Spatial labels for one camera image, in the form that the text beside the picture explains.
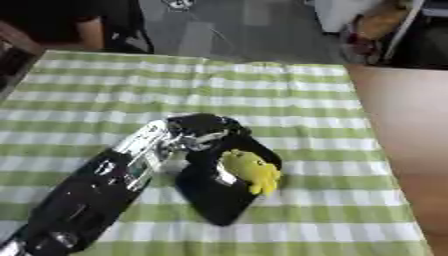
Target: robotic arm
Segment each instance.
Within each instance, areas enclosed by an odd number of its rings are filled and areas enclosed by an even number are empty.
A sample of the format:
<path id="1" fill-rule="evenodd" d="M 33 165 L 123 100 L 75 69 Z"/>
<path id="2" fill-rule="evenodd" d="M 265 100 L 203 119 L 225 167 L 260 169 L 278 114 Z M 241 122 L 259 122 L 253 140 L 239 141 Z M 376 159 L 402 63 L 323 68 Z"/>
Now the robotic arm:
<path id="1" fill-rule="evenodd" d="M 79 252 L 111 226 L 177 151 L 210 149 L 250 131 L 237 121 L 195 114 L 152 121 L 76 170 L 0 245 L 0 256 L 65 256 Z M 222 179 L 235 178 L 220 170 Z"/>

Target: black shirt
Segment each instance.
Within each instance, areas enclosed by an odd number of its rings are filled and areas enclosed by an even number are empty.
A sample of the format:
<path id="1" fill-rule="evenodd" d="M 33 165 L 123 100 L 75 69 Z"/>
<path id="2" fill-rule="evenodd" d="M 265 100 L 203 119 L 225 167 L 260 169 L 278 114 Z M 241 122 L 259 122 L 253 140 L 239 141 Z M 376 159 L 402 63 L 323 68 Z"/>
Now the black shirt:
<path id="1" fill-rule="evenodd" d="M 99 16 L 96 0 L 2 0 L 0 20 L 40 43 L 79 41 L 76 23 Z"/>

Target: gray floor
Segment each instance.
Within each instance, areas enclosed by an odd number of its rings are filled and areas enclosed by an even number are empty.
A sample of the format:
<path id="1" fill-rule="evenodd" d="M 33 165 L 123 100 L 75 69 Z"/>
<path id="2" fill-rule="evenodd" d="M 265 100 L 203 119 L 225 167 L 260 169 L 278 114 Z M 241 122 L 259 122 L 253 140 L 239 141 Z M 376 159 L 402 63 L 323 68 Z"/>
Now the gray floor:
<path id="1" fill-rule="evenodd" d="M 170 11 L 161 0 L 140 1 L 158 54 L 239 62 L 343 62 L 338 39 L 321 33 L 313 8 L 302 0 L 197 0 L 190 13 Z"/>

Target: black bowl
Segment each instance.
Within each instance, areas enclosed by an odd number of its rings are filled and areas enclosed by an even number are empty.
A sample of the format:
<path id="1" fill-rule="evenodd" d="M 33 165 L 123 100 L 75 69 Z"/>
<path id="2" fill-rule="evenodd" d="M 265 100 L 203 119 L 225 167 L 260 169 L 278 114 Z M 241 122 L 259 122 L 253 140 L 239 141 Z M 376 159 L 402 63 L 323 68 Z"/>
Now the black bowl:
<path id="1" fill-rule="evenodd" d="M 242 179 L 232 185 L 216 181 L 218 160 L 231 149 L 253 152 L 278 170 L 282 167 L 277 154 L 245 135 L 227 136 L 214 148 L 189 153 L 190 165 L 176 177 L 176 187 L 200 215 L 218 226 L 232 224 L 257 197 L 249 192 L 250 183 Z"/>

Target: stuffed toy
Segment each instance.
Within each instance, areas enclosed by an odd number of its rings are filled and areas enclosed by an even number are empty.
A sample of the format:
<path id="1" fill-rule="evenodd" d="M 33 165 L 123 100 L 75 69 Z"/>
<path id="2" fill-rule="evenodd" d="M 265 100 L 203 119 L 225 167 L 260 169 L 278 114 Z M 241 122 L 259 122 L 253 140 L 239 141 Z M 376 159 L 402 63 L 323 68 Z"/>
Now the stuffed toy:
<path id="1" fill-rule="evenodd" d="M 281 176 L 280 171 L 275 165 L 265 162 L 252 152 L 232 149 L 225 151 L 220 161 L 228 172 L 251 182 L 249 191 L 254 195 L 261 192 L 264 195 L 269 195 L 277 188 L 277 182 Z"/>

